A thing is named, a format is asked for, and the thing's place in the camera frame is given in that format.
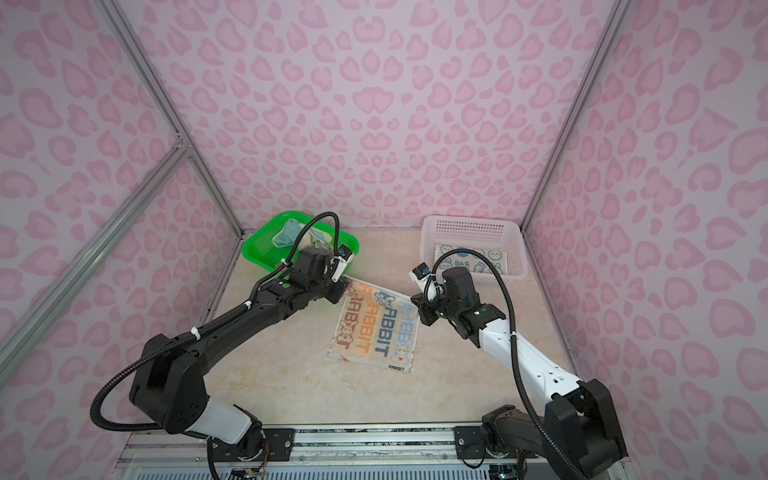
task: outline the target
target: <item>black cable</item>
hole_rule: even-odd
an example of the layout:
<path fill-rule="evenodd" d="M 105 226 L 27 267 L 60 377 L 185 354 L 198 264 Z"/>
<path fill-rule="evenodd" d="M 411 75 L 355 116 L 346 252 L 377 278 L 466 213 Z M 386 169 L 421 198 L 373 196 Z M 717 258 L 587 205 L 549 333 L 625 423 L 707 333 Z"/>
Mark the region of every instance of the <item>black cable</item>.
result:
<path fill-rule="evenodd" d="M 293 241 L 293 245 L 291 246 L 290 253 L 288 253 L 288 256 L 283 259 L 283 262 L 280 265 L 278 265 L 275 270 L 273 270 L 271 273 L 268 273 L 265 277 L 263 277 L 261 280 L 259 280 L 253 285 L 253 289 L 251 289 L 250 296 L 248 297 L 248 299 L 251 302 L 253 302 L 256 299 L 256 294 L 258 293 L 259 288 L 261 288 L 263 284 L 271 280 L 273 277 L 275 277 L 275 275 L 277 275 L 283 269 L 285 269 L 286 267 L 288 267 L 290 264 L 293 263 L 293 260 L 292 260 L 293 255 L 295 255 L 296 250 L 299 249 L 299 243 L 301 242 L 301 239 L 304 238 L 304 235 L 306 235 L 306 233 L 310 231 L 310 228 L 312 228 L 312 226 L 315 223 L 321 221 L 325 217 L 333 217 L 333 220 L 336 222 L 336 228 L 334 228 L 333 230 L 333 256 L 335 256 L 338 253 L 339 231 L 340 231 L 339 216 L 333 212 L 323 212 L 320 215 L 317 215 L 316 217 L 314 217 L 312 220 L 310 220 L 310 222 L 307 225 L 305 225 L 304 228 L 301 229 L 301 231 L 299 232 L 299 235 Z"/>
<path fill-rule="evenodd" d="M 306 232 L 309 231 L 312 225 L 314 225 L 315 223 L 317 223 L 318 221 L 320 221 L 325 217 L 333 217 L 333 219 L 336 221 L 336 229 L 334 230 L 334 234 L 333 234 L 333 255 L 334 256 L 336 255 L 339 249 L 339 230 L 340 230 L 339 216 L 333 212 L 324 212 L 314 217 L 301 230 L 301 233 L 299 234 L 299 236 L 293 241 L 293 247 L 291 248 L 290 255 L 286 259 L 286 262 L 288 262 L 288 264 L 291 264 L 290 259 L 293 258 L 293 255 L 296 252 L 296 249 L 299 247 L 299 242 L 304 237 L 304 234 L 306 234 Z M 263 285 L 270 278 L 280 273 L 285 266 L 287 265 L 285 263 L 282 263 L 272 273 L 269 273 L 264 278 L 259 280 L 259 282 L 257 282 L 257 284 L 254 285 L 253 289 L 251 290 L 251 296 L 249 297 L 249 300 L 253 302 L 259 287 L 261 287 L 261 285 Z M 218 318 L 214 319 L 213 321 L 206 323 L 205 325 L 197 329 L 198 333 L 200 334 L 200 337 L 202 338 L 203 336 L 209 335 L 217 331 L 221 327 L 226 326 L 228 323 L 234 321 L 235 319 L 243 315 L 245 312 L 247 312 L 248 309 L 249 309 L 248 305 L 241 304 L 236 306 L 232 310 L 226 312 L 222 316 L 219 316 Z M 197 341 L 197 337 L 192 333 L 183 333 L 182 335 L 178 336 L 177 340 L 174 340 L 173 342 L 163 345 L 159 349 L 154 350 L 151 353 L 148 353 L 146 356 L 143 356 L 139 360 L 136 360 L 129 366 L 125 367 L 120 373 L 112 377 L 112 379 L 109 382 L 107 382 L 107 384 L 104 385 L 101 388 L 101 390 L 99 390 L 99 392 L 94 397 L 93 402 L 91 402 L 90 414 L 91 414 L 91 421 L 94 423 L 94 425 L 104 430 L 109 430 L 111 432 L 146 432 L 149 430 L 159 430 L 160 426 L 157 423 L 119 423 L 119 422 L 112 422 L 111 420 L 107 420 L 101 414 L 101 406 L 104 404 L 104 400 L 107 398 L 107 395 L 109 395 L 109 392 L 111 392 L 114 389 L 114 387 L 116 387 L 120 382 L 125 380 L 131 373 L 138 370 L 142 365 L 146 365 L 147 363 L 151 362 L 152 360 L 156 359 L 159 356 L 172 352 L 173 350 L 180 348 L 182 346 L 187 346 L 187 345 L 190 345 L 191 343 L 195 343 L 196 341 Z"/>
<path fill-rule="evenodd" d="M 200 327 L 197 331 L 201 337 L 206 336 L 210 333 L 215 332 L 222 326 L 227 325 L 229 322 L 232 322 L 233 320 L 237 319 L 240 315 L 242 315 L 246 311 L 248 311 L 248 307 L 246 305 L 238 305 L 232 310 L 230 310 L 229 312 L 215 319 L 214 321 L 210 323 L 206 323 L 205 325 Z M 112 379 L 109 382 L 107 382 L 106 385 L 101 387 L 101 390 L 99 390 L 99 392 L 94 397 L 93 402 L 91 402 L 91 421 L 94 423 L 94 425 L 96 425 L 101 429 L 109 430 L 111 432 L 146 432 L 148 430 L 159 429 L 160 427 L 157 423 L 112 422 L 111 420 L 107 420 L 101 414 L 101 406 L 104 404 L 104 400 L 107 398 L 107 395 L 109 395 L 109 392 L 111 392 L 114 389 L 114 387 L 118 386 L 118 383 L 125 380 L 131 373 L 138 370 L 139 367 L 151 362 L 152 360 L 156 359 L 159 356 L 172 352 L 173 350 L 180 348 L 182 346 L 187 346 L 187 345 L 190 345 L 191 343 L 195 343 L 196 341 L 197 341 L 197 337 L 195 335 L 192 335 L 191 333 L 183 333 L 182 335 L 179 335 L 179 338 L 177 340 L 174 340 L 173 342 L 163 345 L 159 349 L 154 350 L 151 353 L 148 353 L 146 356 L 143 356 L 139 360 L 136 360 L 129 366 L 125 367 L 120 373 L 112 377 Z"/>
<path fill-rule="evenodd" d="M 528 462 L 525 460 L 525 456 L 528 454 L 527 450 L 515 449 L 518 457 L 517 471 L 518 480 L 523 480 L 525 474 L 528 473 Z"/>
<path fill-rule="evenodd" d="M 208 438 L 208 435 L 203 435 L 202 433 L 197 433 L 197 432 L 192 432 L 192 431 L 182 432 L 181 435 L 186 435 L 188 437 L 192 437 L 193 439 L 199 439 L 199 440 L 205 440 L 205 439 Z"/>
<path fill-rule="evenodd" d="M 336 215 L 333 212 L 322 212 L 320 215 L 317 215 L 307 225 L 304 225 L 304 228 L 301 229 L 299 232 L 299 236 L 296 237 L 296 240 L 293 242 L 293 247 L 290 249 L 290 253 L 288 253 L 288 257 L 285 258 L 285 261 L 288 262 L 288 264 L 291 264 L 293 261 L 293 255 L 296 253 L 296 250 L 299 248 L 299 242 L 302 238 L 304 238 L 304 235 L 310 231 L 310 228 L 312 228 L 312 225 L 315 223 L 321 221 L 325 217 L 333 217 L 333 221 L 336 222 L 336 228 L 333 230 L 333 256 L 336 256 L 339 252 L 339 231 L 341 230 L 341 224 L 339 223 L 339 216 Z"/>
<path fill-rule="evenodd" d="M 528 398 L 528 393 L 525 391 L 525 385 L 523 385 L 523 379 L 520 376 L 520 364 L 518 361 L 518 337 L 517 337 L 517 327 L 515 324 L 515 308 L 512 306 L 512 300 L 509 296 L 509 291 L 507 290 L 507 286 L 504 284 L 504 280 L 502 279 L 501 274 L 498 272 L 496 267 L 491 263 L 490 260 L 485 258 L 485 255 L 482 253 L 475 252 L 474 250 L 470 250 L 469 248 L 457 248 L 454 250 L 451 250 L 449 252 L 446 252 L 440 256 L 440 258 L 437 259 L 435 262 L 435 266 L 432 268 L 433 273 L 437 273 L 437 267 L 440 263 L 442 263 L 443 260 L 445 260 L 447 257 L 450 257 L 451 255 L 455 253 L 468 253 L 470 255 L 474 255 L 475 257 L 478 257 L 480 260 L 483 261 L 486 265 L 488 265 L 488 268 L 491 269 L 491 273 L 493 273 L 494 278 L 496 279 L 496 282 L 498 283 L 499 288 L 502 289 L 502 294 L 504 295 L 504 301 L 507 303 L 507 311 L 509 311 L 509 350 L 512 360 L 512 376 L 515 378 L 515 387 L 517 387 L 518 394 L 520 395 L 520 401 L 523 403 L 523 406 L 525 407 L 525 411 L 528 413 L 528 416 L 531 417 L 531 421 L 533 422 L 536 429 L 541 433 L 541 437 L 544 438 L 544 440 L 547 442 L 547 445 L 549 445 L 549 448 L 552 449 L 552 451 L 560 458 L 560 460 L 565 465 L 565 468 L 568 469 L 568 471 L 571 473 L 571 475 L 574 476 L 577 480 L 587 480 L 587 477 L 584 475 L 584 473 L 581 472 L 581 470 L 578 469 L 578 467 L 571 461 L 571 459 L 563 452 L 563 450 L 560 448 L 560 446 L 554 441 L 551 435 L 549 435 L 549 432 L 547 431 L 546 427 L 544 427 L 544 423 L 541 421 L 541 418 L 536 413 L 536 410 L 533 408 L 533 405 L 531 404 L 531 400 Z"/>
<path fill-rule="evenodd" d="M 427 302 L 429 305 L 435 305 L 440 300 L 440 289 L 437 287 L 437 274 L 430 273 L 427 276 L 427 283 L 424 285 L 424 301 Z M 432 281 L 435 281 L 435 299 L 430 300 L 429 299 L 429 286 L 432 284 Z"/>
<path fill-rule="evenodd" d="M 252 288 L 252 289 L 251 289 L 251 291 L 250 291 L 250 295 L 248 296 L 248 300 L 250 300 L 251 302 L 255 301 L 255 300 L 256 300 L 256 295 L 259 293 L 259 288 L 261 288 L 261 286 L 262 286 L 263 284 L 265 284 L 266 282 L 268 282 L 269 280 L 271 280 L 272 278 L 274 278 L 274 277 L 275 277 L 275 276 L 276 276 L 278 273 L 280 273 L 280 272 L 281 272 L 281 271 L 282 271 L 282 270 L 283 270 L 285 267 L 286 267 L 285 263 L 281 263 L 280 265 L 278 265 L 278 266 L 277 266 L 277 268 L 276 268 L 275 270 L 272 270 L 272 272 L 268 273 L 266 276 L 263 276 L 263 277 L 261 278 L 261 280 L 259 280 L 258 282 L 256 282 L 256 283 L 253 285 L 253 288 Z"/>
<path fill-rule="evenodd" d="M 211 480 L 221 480 L 219 472 L 216 471 L 216 466 L 214 465 L 214 437 L 208 437 L 206 443 L 205 456 L 208 459 Z"/>
<path fill-rule="evenodd" d="M 470 464 L 467 463 L 466 460 L 464 460 L 464 452 L 469 447 L 480 447 L 482 449 L 482 458 L 480 458 L 480 463 L 475 464 L 475 465 L 470 465 Z M 480 444 L 465 445 L 465 447 L 462 449 L 461 457 L 462 457 L 462 463 L 464 463 L 464 465 L 466 465 L 467 467 L 471 468 L 472 470 L 477 470 L 478 468 L 482 467 L 482 464 L 485 462 L 485 445 L 480 445 Z"/>

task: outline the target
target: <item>table surface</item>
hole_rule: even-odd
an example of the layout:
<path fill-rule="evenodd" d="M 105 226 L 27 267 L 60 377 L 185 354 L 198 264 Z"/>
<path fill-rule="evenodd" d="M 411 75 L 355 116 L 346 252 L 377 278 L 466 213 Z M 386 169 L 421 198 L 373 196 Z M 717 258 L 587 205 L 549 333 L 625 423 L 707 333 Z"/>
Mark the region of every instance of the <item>table surface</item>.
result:
<path fill-rule="evenodd" d="M 408 273 L 419 260 L 418 230 L 357 230 L 360 252 L 350 276 L 413 295 Z M 535 275 L 513 282 L 518 331 L 568 369 Z M 240 257 L 217 315 L 243 302 L 266 271 Z M 497 286 L 477 287 L 502 311 Z M 499 406 L 521 408 L 511 372 L 461 337 L 446 321 L 419 326 L 410 373 L 328 357 L 341 302 L 318 300 L 247 340 L 205 376 L 208 394 L 234 403 L 265 424 L 478 422 Z"/>

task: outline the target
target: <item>green plastic basket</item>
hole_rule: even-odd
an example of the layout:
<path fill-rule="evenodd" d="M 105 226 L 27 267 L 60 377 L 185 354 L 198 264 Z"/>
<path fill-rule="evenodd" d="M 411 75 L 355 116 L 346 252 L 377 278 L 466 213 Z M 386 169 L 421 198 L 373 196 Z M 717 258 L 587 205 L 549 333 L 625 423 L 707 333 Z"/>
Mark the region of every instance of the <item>green plastic basket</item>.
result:
<path fill-rule="evenodd" d="M 272 244 L 272 239 L 283 229 L 283 225 L 285 225 L 291 218 L 296 219 L 299 223 L 304 223 L 305 225 L 312 220 L 312 217 L 308 217 L 301 212 L 282 212 L 280 215 L 267 222 L 266 225 L 261 227 L 259 231 L 246 240 L 243 245 L 243 257 L 246 257 L 247 260 L 262 266 L 267 270 L 274 270 L 283 258 L 290 253 L 290 247 L 277 248 Z M 315 223 L 313 228 L 333 235 L 334 226 L 323 223 L 322 221 Z M 357 239 L 343 231 L 339 232 L 339 245 L 347 245 L 355 255 L 357 255 L 357 252 L 360 250 L 360 243 Z M 293 255 L 293 260 L 298 258 L 298 256 L 299 252 L 296 252 L 296 254 Z"/>

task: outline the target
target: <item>cloth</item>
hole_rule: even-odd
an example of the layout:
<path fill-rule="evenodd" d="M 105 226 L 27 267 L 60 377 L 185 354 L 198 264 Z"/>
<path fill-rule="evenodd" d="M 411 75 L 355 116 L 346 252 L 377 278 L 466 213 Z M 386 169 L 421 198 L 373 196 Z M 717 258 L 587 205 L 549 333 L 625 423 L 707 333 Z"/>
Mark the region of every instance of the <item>cloth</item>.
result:
<path fill-rule="evenodd" d="M 409 297 L 350 278 L 328 356 L 408 373 L 418 333 Z"/>
<path fill-rule="evenodd" d="M 296 237 L 301 233 L 301 229 L 306 226 L 305 223 L 300 223 L 295 218 L 289 218 L 283 225 L 283 229 L 274 237 L 272 237 L 272 245 L 277 248 L 291 247 L 293 242 L 296 241 Z M 316 228 L 310 228 L 309 236 L 306 234 L 304 238 L 299 242 L 299 250 L 315 246 L 317 248 L 324 248 L 326 250 L 333 249 L 333 235 L 326 232 L 321 232 Z"/>
<path fill-rule="evenodd" d="M 485 258 L 493 262 L 493 266 L 496 267 L 501 275 L 507 274 L 507 253 L 500 250 L 460 247 L 459 245 L 435 245 L 435 262 L 438 258 L 440 258 L 442 254 L 450 252 L 456 248 L 469 248 L 470 250 L 474 250 L 475 252 L 484 255 Z M 470 255 L 469 253 L 454 253 L 450 257 L 444 259 L 440 265 L 438 265 L 438 268 L 440 270 L 445 270 L 453 266 L 464 266 L 470 272 L 475 273 L 491 272 L 491 269 L 485 265 L 484 261 L 480 260 L 478 257 L 475 257 L 474 255 Z"/>

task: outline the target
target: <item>pink leopard print wall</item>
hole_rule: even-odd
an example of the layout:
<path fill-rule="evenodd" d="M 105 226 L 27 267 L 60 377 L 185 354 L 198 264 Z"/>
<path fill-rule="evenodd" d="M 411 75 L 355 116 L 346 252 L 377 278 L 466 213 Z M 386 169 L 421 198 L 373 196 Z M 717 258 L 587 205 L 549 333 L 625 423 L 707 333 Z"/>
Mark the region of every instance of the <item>pink leopard print wall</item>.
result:
<path fill-rule="evenodd" d="M 96 428 L 96 392 L 158 333 L 198 325 L 233 235 L 200 178 L 182 164 L 163 192 L 0 391 L 0 477 L 109 478 L 126 434 Z M 104 412 L 146 422 L 127 397 Z"/>
<path fill-rule="evenodd" d="M 533 247 L 641 478 L 768 478 L 768 2 L 643 0 Z"/>
<path fill-rule="evenodd" d="M 240 220 L 519 220 L 612 0 L 121 5 Z"/>
<path fill-rule="evenodd" d="M 0 6 L 0 345 L 173 139 L 88 0 Z"/>

